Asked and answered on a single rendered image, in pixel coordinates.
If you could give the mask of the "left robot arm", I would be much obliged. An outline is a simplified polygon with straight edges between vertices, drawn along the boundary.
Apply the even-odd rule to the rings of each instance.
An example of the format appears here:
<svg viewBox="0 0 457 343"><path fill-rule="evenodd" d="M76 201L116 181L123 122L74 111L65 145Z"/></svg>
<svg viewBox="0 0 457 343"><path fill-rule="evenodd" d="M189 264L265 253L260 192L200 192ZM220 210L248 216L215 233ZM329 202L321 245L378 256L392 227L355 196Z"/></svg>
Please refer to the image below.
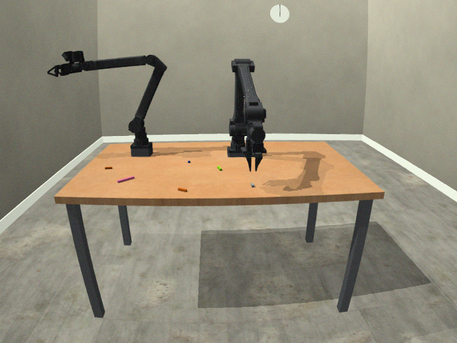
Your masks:
<svg viewBox="0 0 457 343"><path fill-rule="evenodd" d="M255 158L259 158L262 156L263 141L266 137L262 125L265 122L266 109L263 108L256 95L250 73L254 72L254 69L254 61L250 59L232 60L232 72L235 73L235 110L229 123L229 135L232 137L232 142L231 146L227 147L227 152L242 153L241 147L246 147L247 152L252 152ZM245 136L252 138L246 138L246 146Z"/></svg>

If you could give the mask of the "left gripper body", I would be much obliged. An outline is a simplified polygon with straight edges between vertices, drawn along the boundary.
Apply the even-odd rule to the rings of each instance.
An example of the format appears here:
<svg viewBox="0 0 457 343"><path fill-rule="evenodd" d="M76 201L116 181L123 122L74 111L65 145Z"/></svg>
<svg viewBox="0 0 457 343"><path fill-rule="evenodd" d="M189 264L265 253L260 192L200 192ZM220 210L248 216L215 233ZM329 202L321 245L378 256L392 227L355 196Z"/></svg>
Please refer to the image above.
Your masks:
<svg viewBox="0 0 457 343"><path fill-rule="evenodd" d="M267 150L264 148L264 152L263 153L266 154L266 151ZM243 155L245 154L245 157L254 157L252 152L247 152L246 147L241 147L241 152L242 152Z"/></svg>

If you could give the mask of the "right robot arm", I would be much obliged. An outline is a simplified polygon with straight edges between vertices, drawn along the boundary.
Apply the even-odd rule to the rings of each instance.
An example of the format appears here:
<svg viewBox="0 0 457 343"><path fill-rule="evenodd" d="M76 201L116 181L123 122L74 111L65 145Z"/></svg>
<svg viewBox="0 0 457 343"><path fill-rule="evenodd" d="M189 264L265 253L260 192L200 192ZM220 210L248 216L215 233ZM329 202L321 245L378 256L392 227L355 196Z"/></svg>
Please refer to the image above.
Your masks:
<svg viewBox="0 0 457 343"><path fill-rule="evenodd" d="M144 92L143 98L141 99L140 105L136 111L135 118L129 123L128 129L132 133L136 133L134 143L130 145L131 149L151 148L153 143L149 142L149 138L147 138L146 127L144 127L144 119L146 117L151 101L155 95L156 89L164 74L166 65L158 57L154 57L154 55L111 58L94 61L85 61L83 51L68 51L64 52L62 56L66 61L69 61L69 63L63 64L63 70L71 69L72 64L71 71L73 73L82 72L82 70L91 71L118 67L143 66L146 64L155 67L147 88Z"/></svg>

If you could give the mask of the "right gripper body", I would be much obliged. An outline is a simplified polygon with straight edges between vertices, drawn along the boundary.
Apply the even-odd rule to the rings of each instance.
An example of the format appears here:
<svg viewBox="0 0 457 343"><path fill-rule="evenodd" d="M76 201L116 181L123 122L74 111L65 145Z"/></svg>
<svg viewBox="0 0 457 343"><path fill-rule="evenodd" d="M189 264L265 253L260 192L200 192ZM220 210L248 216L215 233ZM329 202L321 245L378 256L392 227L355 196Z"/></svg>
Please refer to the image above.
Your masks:
<svg viewBox="0 0 457 343"><path fill-rule="evenodd" d="M56 65L57 73L59 73L59 68L61 69L60 76L67 75L67 74L69 75L69 74L73 73L73 72L71 71L71 69L72 69L72 64L71 64L71 69L66 69L66 70L63 70L63 65L62 65L62 64Z"/></svg>

